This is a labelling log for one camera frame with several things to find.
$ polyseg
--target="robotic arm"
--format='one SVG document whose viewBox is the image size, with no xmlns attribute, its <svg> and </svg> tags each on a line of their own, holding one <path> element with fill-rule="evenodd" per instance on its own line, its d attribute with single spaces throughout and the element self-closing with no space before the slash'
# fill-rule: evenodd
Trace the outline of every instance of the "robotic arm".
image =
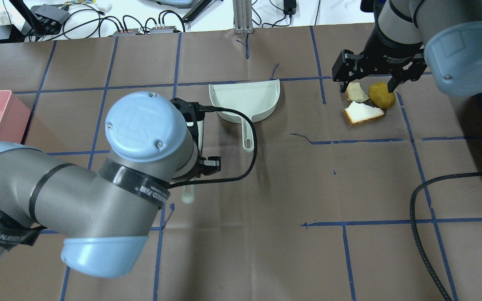
<svg viewBox="0 0 482 301">
<path fill-rule="evenodd" d="M 343 50 L 332 77 L 347 85 L 371 74 L 391 74 L 388 91 L 418 80 L 429 66 L 440 91 L 482 93 L 482 0 L 362 0 L 375 13 L 364 50 Z"/>
<path fill-rule="evenodd" d="M 69 267 L 104 278 L 130 272 L 170 183 L 220 171 L 220 157 L 204 158 L 197 147 L 197 124 L 213 109 L 126 95 L 105 119 L 111 152 L 97 173 L 0 142 L 0 257 L 32 245 L 36 222 L 68 236 L 61 259 Z"/>
</svg>

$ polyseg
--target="brand logo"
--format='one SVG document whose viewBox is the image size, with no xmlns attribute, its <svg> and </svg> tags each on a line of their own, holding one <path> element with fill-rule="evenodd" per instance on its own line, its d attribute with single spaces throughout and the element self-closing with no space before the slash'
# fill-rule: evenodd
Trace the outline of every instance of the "brand logo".
<svg viewBox="0 0 482 301">
<path fill-rule="evenodd" d="M 159 202 L 166 203 L 167 199 L 161 194 L 161 192 L 155 190 L 153 187 L 147 188 L 141 185 L 140 192 L 146 194 L 147 196 L 151 196 L 152 198 L 155 198 L 156 200 L 159 200 Z"/>
<path fill-rule="evenodd" d="M 7 242 L 19 242 L 21 240 L 21 236 L 5 235 L 1 234 L 0 231 L 0 240 L 5 240 Z"/>
</svg>

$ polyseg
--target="bread slice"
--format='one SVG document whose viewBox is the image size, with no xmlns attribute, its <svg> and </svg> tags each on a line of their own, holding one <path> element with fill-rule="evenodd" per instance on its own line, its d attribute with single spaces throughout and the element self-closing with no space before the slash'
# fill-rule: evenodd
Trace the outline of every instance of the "bread slice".
<svg viewBox="0 0 482 301">
<path fill-rule="evenodd" d="M 345 114 L 349 123 L 353 125 L 384 116 L 384 111 L 380 108 L 373 108 L 353 101 L 348 108 L 343 110 L 343 114 Z"/>
<path fill-rule="evenodd" d="M 345 91 L 347 95 L 347 100 L 348 101 L 354 101 L 354 102 L 364 102 L 369 99 L 367 94 L 362 90 L 362 87 L 360 87 L 359 82 L 352 82 L 347 86 L 347 90 Z"/>
</svg>

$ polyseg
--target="dustpan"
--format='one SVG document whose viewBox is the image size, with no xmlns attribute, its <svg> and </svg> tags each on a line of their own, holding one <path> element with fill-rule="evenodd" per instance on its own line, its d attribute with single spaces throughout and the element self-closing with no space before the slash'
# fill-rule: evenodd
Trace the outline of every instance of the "dustpan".
<svg viewBox="0 0 482 301">
<path fill-rule="evenodd" d="M 244 82 L 240 84 L 210 84 L 209 98 L 214 107 L 240 111 L 252 122 L 267 118 L 276 108 L 280 96 L 280 80 L 266 82 Z M 249 123 L 241 116 L 230 112 L 217 112 L 224 120 L 241 124 L 243 148 L 254 150 Z"/>
</svg>

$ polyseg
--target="potato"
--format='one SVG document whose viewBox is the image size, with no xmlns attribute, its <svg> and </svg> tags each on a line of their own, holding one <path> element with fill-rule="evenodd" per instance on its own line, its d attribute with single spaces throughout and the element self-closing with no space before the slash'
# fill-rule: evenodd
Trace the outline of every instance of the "potato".
<svg viewBox="0 0 482 301">
<path fill-rule="evenodd" d="M 369 86 L 369 97 L 377 107 L 388 110 L 395 105 L 395 94 L 388 93 L 388 85 L 385 82 L 376 82 Z"/>
</svg>

